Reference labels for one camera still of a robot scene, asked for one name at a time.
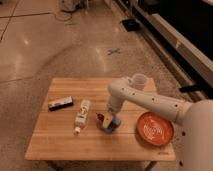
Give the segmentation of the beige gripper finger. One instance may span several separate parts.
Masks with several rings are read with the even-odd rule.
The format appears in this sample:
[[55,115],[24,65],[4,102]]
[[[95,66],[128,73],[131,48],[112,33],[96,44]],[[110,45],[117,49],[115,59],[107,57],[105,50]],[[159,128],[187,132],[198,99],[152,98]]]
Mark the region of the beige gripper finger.
[[104,121],[103,121],[103,123],[102,123],[102,126],[103,126],[104,128],[108,128],[109,125],[110,125],[110,123],[113,121],[113,119],[114,119],[114,116],[113,116],[113,115],[105,115],[105,116],[104,116]]

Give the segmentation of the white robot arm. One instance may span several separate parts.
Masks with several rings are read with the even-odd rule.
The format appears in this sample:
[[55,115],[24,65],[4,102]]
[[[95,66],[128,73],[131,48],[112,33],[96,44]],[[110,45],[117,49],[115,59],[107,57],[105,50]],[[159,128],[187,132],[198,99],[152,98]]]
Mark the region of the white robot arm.
[[125,101],[144,107],[183,128],[180,171],[213,171],[213,100],[189,102],[134,89],[129,77],[113,80],[103,127],[121,111]]

